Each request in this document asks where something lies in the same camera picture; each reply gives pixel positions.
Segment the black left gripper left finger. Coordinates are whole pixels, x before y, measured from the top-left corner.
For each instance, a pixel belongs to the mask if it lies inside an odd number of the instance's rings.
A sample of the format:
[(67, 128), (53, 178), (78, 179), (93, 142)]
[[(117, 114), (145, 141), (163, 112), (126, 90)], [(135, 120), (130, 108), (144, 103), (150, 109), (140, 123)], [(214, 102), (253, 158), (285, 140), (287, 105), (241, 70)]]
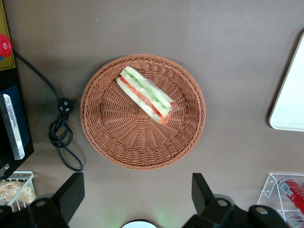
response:
[(0, 207), (2, 228), (67, 228), (85, 197), (84, 174), (76, 172), (50, 198), (33, 201), (21, 211)]

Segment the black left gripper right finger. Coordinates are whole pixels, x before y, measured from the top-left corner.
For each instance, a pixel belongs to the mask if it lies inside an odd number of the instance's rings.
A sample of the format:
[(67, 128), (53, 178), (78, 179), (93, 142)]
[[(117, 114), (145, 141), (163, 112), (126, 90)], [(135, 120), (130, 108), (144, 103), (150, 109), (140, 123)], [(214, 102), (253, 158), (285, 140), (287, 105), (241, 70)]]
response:
[(185, 228), (287, 228), (287, 223), (271, 207), (253, 205), (244, 211), (226, 196), (216, 197), (201, 173), (192, 174), (191, 196), (196, 214)]

